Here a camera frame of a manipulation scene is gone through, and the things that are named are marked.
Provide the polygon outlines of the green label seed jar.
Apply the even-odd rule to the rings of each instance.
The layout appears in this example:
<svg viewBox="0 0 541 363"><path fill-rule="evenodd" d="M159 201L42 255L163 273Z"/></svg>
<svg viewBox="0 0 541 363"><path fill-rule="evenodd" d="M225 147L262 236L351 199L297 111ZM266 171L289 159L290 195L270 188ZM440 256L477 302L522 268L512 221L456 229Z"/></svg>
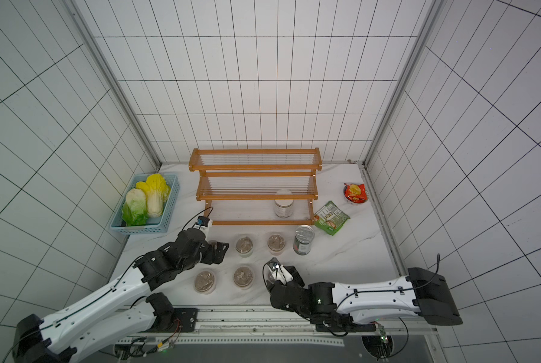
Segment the green label seed jar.
<svg viewBox="0 0 541 363"><path fill-rule="evenodd" d="M254 242L249 236L247 235L242 236L237 240L235 249L240 257L242 258L250 257L250 255L252 255L253 250L254 250Z"/></svg>

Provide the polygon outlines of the small red jar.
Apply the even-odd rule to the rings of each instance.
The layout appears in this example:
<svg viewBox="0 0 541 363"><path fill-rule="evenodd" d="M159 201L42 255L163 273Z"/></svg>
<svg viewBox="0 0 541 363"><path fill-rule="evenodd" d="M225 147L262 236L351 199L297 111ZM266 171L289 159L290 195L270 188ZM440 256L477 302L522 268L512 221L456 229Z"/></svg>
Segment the small red jar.
<svg viewBox="0 0 541 363"><path fill-rule="evenodd" d="M233 274L235 286L241 289L248 289L252 286L255 274L248 266L240 266Z"/></svg>
<svg viewBox="0 0 541 363"><path fill-rule="evenodd" d="M273 285L276 283L276 280L278 278L278 272L273 270L273 271L268 271L265 273L265 286L270 289L271 287L273 287Z"/></svg>

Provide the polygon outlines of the dark green tin can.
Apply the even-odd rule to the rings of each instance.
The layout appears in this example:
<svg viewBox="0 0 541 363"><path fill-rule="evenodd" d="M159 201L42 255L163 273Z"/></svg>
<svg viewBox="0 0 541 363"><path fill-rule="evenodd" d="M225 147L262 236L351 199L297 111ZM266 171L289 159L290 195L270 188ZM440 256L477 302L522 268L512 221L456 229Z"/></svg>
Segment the dark green tin can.
<svg viewBox="0 0 541 363"><path fill-rule="evenodd" d="M300 225L295 230L295 239L293 250L301 256L308 255L311 251L311 244L314 240L315 233L310 225Z"/></svg>

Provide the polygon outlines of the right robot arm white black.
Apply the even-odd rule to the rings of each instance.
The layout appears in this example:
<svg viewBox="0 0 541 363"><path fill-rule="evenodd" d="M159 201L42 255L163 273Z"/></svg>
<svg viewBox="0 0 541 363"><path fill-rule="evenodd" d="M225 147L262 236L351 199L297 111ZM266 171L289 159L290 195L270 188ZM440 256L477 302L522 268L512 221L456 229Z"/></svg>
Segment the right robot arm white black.
<svg viewBox="0 0 541 363"><path fill-rule="evenodd" d="M262 268L262 277L273 308L297 314L318 331L375 331L379 319L411 317L432 326L462 324L444 276L421 268L379 283L306 285L295 267L272 259Z"/></svg>

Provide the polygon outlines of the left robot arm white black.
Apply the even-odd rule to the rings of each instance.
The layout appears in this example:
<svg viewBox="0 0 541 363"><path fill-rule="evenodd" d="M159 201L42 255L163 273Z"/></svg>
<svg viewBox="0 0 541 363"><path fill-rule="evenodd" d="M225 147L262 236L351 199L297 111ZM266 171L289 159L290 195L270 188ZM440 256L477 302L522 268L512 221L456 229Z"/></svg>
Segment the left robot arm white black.
<svg viewBox="0 0 541 363"><path fill-rule="evenodd" d="M137 257L80 301L44 318L27 316L16 326L9 356L15 362L79 362L112 340L180 329L180 310L159 288L199 263L223 262L230 245L206 238L198 228L181 231L176 241Z"/></svg>

